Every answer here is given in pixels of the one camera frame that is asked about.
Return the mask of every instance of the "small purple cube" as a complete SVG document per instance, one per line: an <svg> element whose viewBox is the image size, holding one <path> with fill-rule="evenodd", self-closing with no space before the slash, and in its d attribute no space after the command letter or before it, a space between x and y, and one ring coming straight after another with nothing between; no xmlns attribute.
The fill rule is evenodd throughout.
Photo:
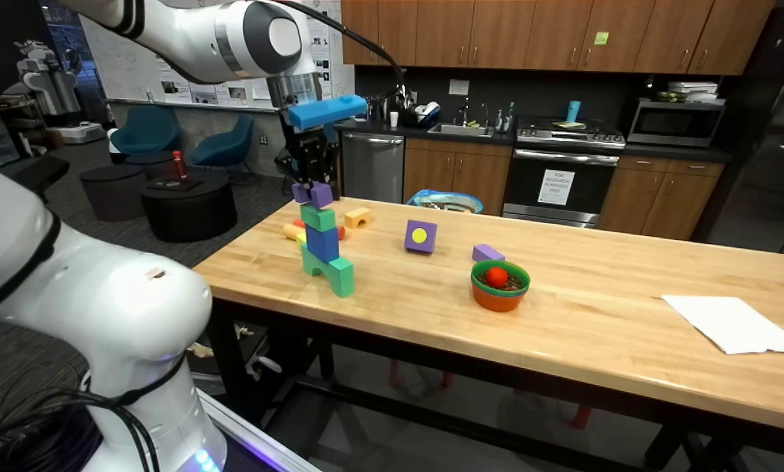
<svg viewBox="0 0 784 472"><path fill-rule="evenodd" d="M438 226L428 221L409 221L407 252L432 254L438 242Z"/></svg>
<svg viewBox="0 0 784 472"><path fill-rule="evenodd" d="M331 184L292 184L292 197L303 204L313 204L313 206L329 206L334 201L334 189Z"/></svg>
<svg viewBox="0 0 784 472"><path fill-rule="evenodd" d="M497 252L497 250L487 247L487 243L477 243L477 247L473 247L473 259L476 259L476 261L483 261L483 259L503 259L503 254Z"/></svg>

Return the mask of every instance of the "block tower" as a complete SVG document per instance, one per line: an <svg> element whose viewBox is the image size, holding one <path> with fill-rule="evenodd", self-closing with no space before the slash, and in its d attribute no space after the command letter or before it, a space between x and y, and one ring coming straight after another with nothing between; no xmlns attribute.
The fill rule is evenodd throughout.
<svg viewBox="0 0 784 472"><path fill-rule="evenodd" d="M337 213L325 209L334 201L334 189L329 184L293 184L292 191L308 226L308 242L303 243L304 272L325 276L337 296L352 296L355 264L338 254Z"/></svg>

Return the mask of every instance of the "refrigerator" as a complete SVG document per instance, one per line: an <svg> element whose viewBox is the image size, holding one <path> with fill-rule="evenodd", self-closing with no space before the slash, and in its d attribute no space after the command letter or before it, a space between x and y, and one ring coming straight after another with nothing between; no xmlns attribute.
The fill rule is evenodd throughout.
<svg viewBox="0 0 784 472"><path fill-rule="evenodd" d="M697 238L784 252L784 0L740 79L723 81L719 143L737 158L712 199Z"/></svg>

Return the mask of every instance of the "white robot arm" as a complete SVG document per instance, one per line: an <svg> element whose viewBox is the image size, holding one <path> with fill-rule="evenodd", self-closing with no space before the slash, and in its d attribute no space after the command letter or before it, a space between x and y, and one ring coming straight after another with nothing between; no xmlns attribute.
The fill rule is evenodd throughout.
<svg viewBox="0 0 784 472"><path fill-rule="evenodd" d="M76 12L128 37L199 84L270 81L283 94L318 99L308 16L282 2L237 0L211 8L171 8L161 0L64 0Z"/></svg>
<svg viewBox="0 0 784 472"><path fill-rule="evenodd" d="M195 10L161 0L64 2L161 52L195 81L267 75L276 105L321 96L308 18L293 8L266 0ZM94 395L116 399L161 382L128 406L149 429L161 469L227 462L227 441L203 414L179 361L206 330L211 303L208 282L190 267L89 238L0 176L0 320L76 345L93 368ZM103 445L84 469L141 469L123 421L106 408L89 412Z"/></svg>

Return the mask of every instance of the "microwave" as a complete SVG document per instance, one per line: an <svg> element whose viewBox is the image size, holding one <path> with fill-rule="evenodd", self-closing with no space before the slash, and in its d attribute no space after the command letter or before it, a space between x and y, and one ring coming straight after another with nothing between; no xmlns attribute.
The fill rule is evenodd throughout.
<svg viewBox="0 0 784 472"><path fill-rule="evenodd" d="M654 103L639 99L632 113L626 142L664 146L712 146L723 121L721 103Z"/></svg>

